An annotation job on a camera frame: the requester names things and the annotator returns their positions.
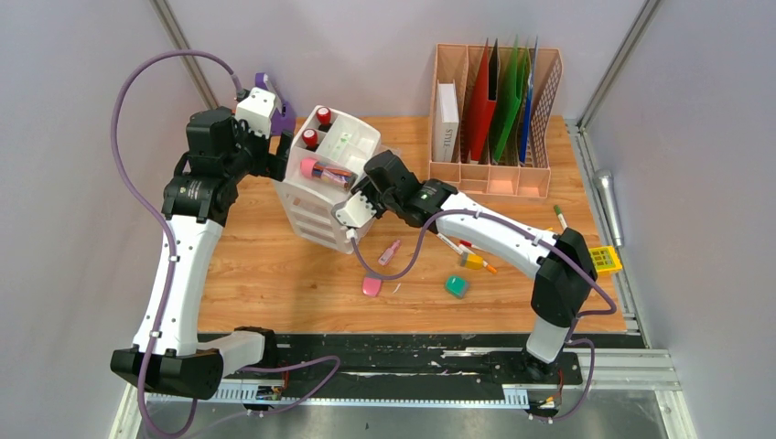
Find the red black stamp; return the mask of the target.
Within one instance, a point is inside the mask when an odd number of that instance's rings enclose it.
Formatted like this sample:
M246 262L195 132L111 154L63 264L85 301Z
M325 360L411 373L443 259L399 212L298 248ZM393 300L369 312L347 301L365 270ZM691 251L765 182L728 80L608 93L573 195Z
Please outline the red black stamp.
M302 132L302 141L308 151L315 152L319 146L318 131L307 128Z

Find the white plastic drawer unit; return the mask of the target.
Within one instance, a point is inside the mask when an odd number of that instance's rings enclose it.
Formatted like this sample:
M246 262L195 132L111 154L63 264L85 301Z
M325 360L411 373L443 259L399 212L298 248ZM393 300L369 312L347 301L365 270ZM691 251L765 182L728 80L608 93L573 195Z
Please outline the white plastic drawer unit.
M331 108L331 128L327 133L320 132L316 118L316 110L320 106L324 105L316 106L296 133L289 153L286 177L275 183L275 191L297 236L350 254L350 240L363 237L374 219L359 229L341 226L332 217L331 210L334 205L351 197L351 189L345 191L319 180L305 178L299 165L304 158L312 157L326 164L350 170L357 175L358 183L365 177L364 166L368 160L384 150L382 138L375 128L363 120ZM308 151L302 141L302 132L307 128L318 131L319 146L315 152Z

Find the red round stamp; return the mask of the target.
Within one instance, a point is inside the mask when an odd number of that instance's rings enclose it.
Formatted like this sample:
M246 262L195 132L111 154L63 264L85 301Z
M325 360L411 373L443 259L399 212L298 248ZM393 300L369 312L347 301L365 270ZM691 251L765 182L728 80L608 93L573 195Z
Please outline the red round stamp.
M320 106L316 110L316 118L318 120L318 130L327 133L333 123L331 109L326 106Z

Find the pink highlighter pack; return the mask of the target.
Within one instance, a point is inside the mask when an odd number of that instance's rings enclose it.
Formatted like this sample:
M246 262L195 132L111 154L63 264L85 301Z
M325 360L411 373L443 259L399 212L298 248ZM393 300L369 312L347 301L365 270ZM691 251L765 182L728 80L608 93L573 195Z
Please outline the pink highlighter pack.
M345 191L349 191L357 180L357 175L350 170L326 164L312 157L304 158L299 167L303 177L319 180Z

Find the pink mini highlighter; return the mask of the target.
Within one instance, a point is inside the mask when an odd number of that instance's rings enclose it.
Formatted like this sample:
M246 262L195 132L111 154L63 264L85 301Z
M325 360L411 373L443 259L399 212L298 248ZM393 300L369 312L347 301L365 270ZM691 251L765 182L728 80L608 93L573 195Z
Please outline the pink mini highlighter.
M381 266L388 265L393 259L393 257L396 255L398 250L400 249L401 245L402 245L402 241L400 239L393 241L392 244L389 247L387 247L384 250L384 252L381 254L381 256L378 259L378 263Z

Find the pink eraser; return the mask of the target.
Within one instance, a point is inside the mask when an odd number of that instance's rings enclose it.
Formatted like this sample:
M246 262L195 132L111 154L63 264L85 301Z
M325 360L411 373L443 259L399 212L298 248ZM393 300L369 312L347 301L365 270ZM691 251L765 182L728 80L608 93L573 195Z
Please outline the pink eraser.
M383 280L377 277L365 275L361 283L361 291L369 297L377 297L383 287Z

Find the white hardcover book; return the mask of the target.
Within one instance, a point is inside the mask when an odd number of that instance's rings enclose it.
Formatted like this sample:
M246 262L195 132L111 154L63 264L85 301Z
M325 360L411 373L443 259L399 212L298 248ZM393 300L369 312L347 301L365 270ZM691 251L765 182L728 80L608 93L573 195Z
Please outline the white hardcover book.
M433 117L432 160L452 163L456 159L458 137L458 96L455 82L439 82L436 86Z

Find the yellow mini highlighter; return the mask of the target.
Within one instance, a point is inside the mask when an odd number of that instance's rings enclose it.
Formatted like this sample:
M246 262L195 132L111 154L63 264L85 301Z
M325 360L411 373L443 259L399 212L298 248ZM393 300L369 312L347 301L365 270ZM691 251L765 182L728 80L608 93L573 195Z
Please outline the yellow mini highlighter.
M464 268L471 270L483 269L486 266L483 258L477 254L470 252L463 252L461 254L460 265Z

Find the teal eraser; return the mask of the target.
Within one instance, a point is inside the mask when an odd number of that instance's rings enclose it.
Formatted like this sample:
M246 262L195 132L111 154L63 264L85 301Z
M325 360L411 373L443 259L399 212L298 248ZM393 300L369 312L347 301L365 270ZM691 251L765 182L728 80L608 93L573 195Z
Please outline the teal eraser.
M463 299L470 288L470 283L462 277L451 275L446 279L444 288L457 299Z

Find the red folder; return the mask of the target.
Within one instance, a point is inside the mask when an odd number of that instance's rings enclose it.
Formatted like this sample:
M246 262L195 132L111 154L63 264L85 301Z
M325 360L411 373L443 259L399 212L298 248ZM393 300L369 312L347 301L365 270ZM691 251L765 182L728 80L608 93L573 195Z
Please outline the red folder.
M483 46L480 63L466 112L465 146L468 163L479 163L483 156L490 123L496 108L500 55L498 40Z

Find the pink plastic file organizer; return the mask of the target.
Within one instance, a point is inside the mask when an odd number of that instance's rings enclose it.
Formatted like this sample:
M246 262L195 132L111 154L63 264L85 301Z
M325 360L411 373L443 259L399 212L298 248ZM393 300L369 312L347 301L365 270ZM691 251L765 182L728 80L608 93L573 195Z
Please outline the pink plastic file organizer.
M557 48L437 45L429 177L482 201L545 200L552 175L546 132L562 79Z

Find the green folder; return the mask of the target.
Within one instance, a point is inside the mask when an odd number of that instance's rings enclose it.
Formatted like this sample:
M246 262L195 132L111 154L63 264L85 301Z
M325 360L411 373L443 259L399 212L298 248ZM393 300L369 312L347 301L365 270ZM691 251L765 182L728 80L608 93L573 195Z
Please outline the green folder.
M499 49L496 107L490 122L489 153L492 165L519 164L518 132L521 127L528 80L530 51L516 37L510 47Z

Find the blue folder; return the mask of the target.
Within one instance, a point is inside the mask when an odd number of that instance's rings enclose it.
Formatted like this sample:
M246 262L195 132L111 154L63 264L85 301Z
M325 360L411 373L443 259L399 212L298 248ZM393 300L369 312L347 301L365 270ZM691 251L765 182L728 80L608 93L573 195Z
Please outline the blue folder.
M530 123L531 123L531 117L532 117L532 100L533 100L533 94L534 94L534 73L536 69L537 64L537 52L538 52L538 37L534 38L533 48L529 50L528 60L530 61L530 70L529 75L527 77L526 82L526 95L525 95L525 105L524 105L524 112L523 112L523 129L521 134L521 140L520 140L520 148L519 148L519 160L522 165L526 164L526 158L527 158L527 151L528 151L528 141L529 141L529 135L530 135Z

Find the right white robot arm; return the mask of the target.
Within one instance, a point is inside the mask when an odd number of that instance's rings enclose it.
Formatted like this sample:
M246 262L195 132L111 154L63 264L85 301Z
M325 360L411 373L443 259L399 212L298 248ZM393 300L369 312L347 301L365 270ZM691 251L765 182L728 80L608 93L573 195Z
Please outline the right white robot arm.
M554 233L522 224L441 180L421 181L390 151L371 158L364 173L331 211L347 228L348 239L355 241L357 229L390 211L422 233L461 238L509 263L533 280L536 319L524 348L524 373L539 382L556 374L558 355L597 286L598 272L584 237L570 228Z

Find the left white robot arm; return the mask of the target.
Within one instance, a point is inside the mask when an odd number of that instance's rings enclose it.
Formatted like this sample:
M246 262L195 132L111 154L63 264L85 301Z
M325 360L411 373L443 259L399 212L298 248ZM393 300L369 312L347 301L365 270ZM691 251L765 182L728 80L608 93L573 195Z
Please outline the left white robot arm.
M221 238L238 184L248 175L280 181L293 139L269 151L273 110L225 107L193 114L188 150L165 186L158 216L162 253L146 316L130 348L113 352L110 369L138 389L207 400L221 379L242 367L273 376L280 353L271 330L238 327L210 343L198 340L199 305L210 258Z

